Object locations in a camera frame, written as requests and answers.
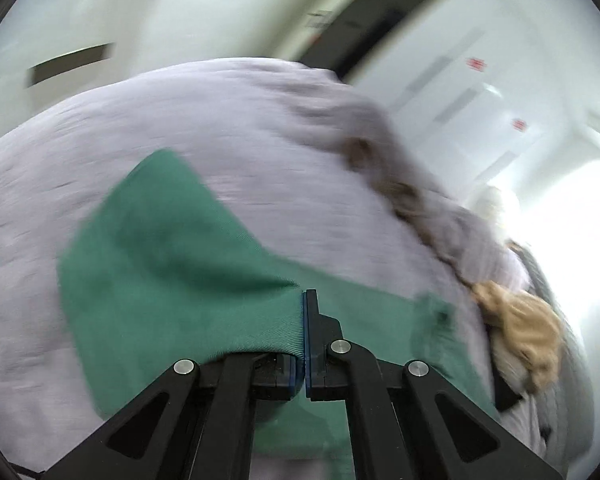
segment metal screw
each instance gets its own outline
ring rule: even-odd
[[[429,367],[422,361],[414,361],[413,363],[409,363],[407,369],[411,375],[415,375],[416,377],[422,377],[429,373]]]
[[[344,339],[336,339],[336,341],[331,343],[331,350],[336,352],[336,354],[346,354],[351,350],[351,343],[344,341]]]
[[[180,375],[187,375],[193,371],[196,364],[189,359],[180,359],[176,364],[173,365],[173,371]]]

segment red sign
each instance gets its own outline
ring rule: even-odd
[[[484,72],[484,69],[487,66],[483,59],[478,59],[477,57],[470,57],[466,60],[466,63],[469,66],[469,68],[473,68],[478,72]]]
[[[522,119],[514,119],[512,124],[513,127],[519,132],[524,132],[526,130],[526,122]]]

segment light purple fabric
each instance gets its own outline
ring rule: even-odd
[[[7,458],[49,468],[101,423],[59,307],[56,255],[112,186],[165,147],[270,250],[404,297],[431,291],[455,305],[458,334],[491,392],[488,342],[468,291],[344,163],[342,139],[365,132],[390,141],[376,108],[331,73],[224,59],[85,92],[1,138],[0,447]],[[427,187],[418,168],[406,170]],[[537,425],[529,420],[524,430],[519,438],[529,441]]]

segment green cloth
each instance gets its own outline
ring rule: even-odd
[[[270,254],[177,156],[142,161],[85,222],[58,265],[61,304],[96,410],[111,416],[181,358],[228,352],[302,358],[301,293],[344,337],[376,357],[433,365],[483,410],[496,411],[455,337],[453,307],[433,295],[407,300]],[[350,470],[344,404],[258,407],[254,450],[331,457]]]

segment tan cloth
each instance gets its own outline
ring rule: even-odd
[[[494,282],[477,283],[475,298],[485,322],[500,328],[507,349],[528,370],[530,392],[558,378],[562,322],[545,301],[527,292],[511,292]]]

